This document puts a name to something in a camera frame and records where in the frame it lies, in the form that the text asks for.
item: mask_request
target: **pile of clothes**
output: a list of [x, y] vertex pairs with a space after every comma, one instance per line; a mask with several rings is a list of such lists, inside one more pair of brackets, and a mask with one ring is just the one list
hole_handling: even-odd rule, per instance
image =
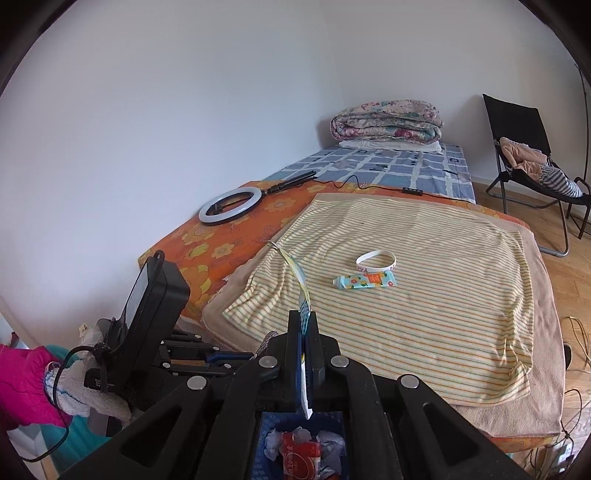
[[421, 100], [364, 103], [338, 113], [330, 133], [341, 147], [441, 153], [439, 111]]
[[505, 137], [501, 137], [499, 145], [503, 156], [511, 167], [523, 170], [534, 182], [567, 197], [583, 196], [579, 186], [570, 180], [561, 169], [552, 166], [548, 157], [541, 151]]

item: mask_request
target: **metal screw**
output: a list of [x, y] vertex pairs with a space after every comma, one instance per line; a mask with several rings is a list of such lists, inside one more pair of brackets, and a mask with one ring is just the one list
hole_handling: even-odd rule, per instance
[[344, 355], [335, 355], [330, 359], [330, 363], [333, 365], [333, 367], [345, 368], [347, 365], [349, 365], [349, 359]]
[[277, 358], [271, 355], [262, 356], [259, 365], [263, 368], [273, 368], [277, 366]]
[[403, 375], [400, 379], [400, 383], [406, 388], [417, 388], [419, 381], [414, 375]]
[[203, 390], [205, 385], [207, 385], [207, 380], [201, 375], [195, 375], [187, 380], [187, 386], [191, 390]]

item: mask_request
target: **yellow striped blanket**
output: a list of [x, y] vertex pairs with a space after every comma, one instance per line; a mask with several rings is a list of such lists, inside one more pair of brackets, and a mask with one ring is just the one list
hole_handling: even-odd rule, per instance
[[[521, 235], [447, 205], [313, 201], [278, 244], [306, 272], [320, 333], [378, 375], [418, 375], [448, 402], [499, 404], [530, 392], [534, 302]], [[355, 259], [388, 249], [396, 287], [338, 290]], [[224, 315], [257, 340], [285, 331], [299, 286], [274, 250]]]

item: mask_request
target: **blue checkered bed sheet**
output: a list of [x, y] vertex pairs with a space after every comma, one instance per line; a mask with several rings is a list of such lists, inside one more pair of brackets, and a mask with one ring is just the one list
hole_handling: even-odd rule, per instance
[[316, 170], [321, 181], [344, 181], [357, 175], [360, 183], [408, 187], [476, 203], [464, 152], [458, 145], [441, 144], [442, 152], [359, 150], [338, 145], [297, 161], [265, 180], [288, 180]]

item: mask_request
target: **beige cord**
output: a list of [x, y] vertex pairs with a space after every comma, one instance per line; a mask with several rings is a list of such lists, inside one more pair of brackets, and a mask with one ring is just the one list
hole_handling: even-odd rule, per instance
[[[575, 338], [575, 340], [577, 340], [577, 343], [579, 344], [579, 346], [581, 347], [581, 350], [583, 351], [583, 354], [585, 355], [585, 363], [583, 364], [583, 368], [579, 369], [579, 370], [569, 370], [569, 371], [583, 372], [586, 374], [591, 374], [591, 371], [585, 370], [585, 367], [587, 366], [587, 364], [589, 364], [589, 366], [591, 367], [591, 357], [589, 356], [589, 354], [591, 353], [591, 351], [590, 351], [591, 342], [589, 341], [589, 335], [587, 334], [587, 331], [585, 330], [583, 322], [581, 322], [577, 317], [572, 317], [569, 315], [567, 318], [570, 320], [570, 326], [573, 329], [574, 338]], [[583, 343], [581, 343], [581, 341], [579, 340], [579, 336], [577, 335], [577, 332], [574, 328], [573, 320], [577, 323], [577, 325], [579, 325], [579, 328], [581, 330], [581, 334], [583, 336]]]

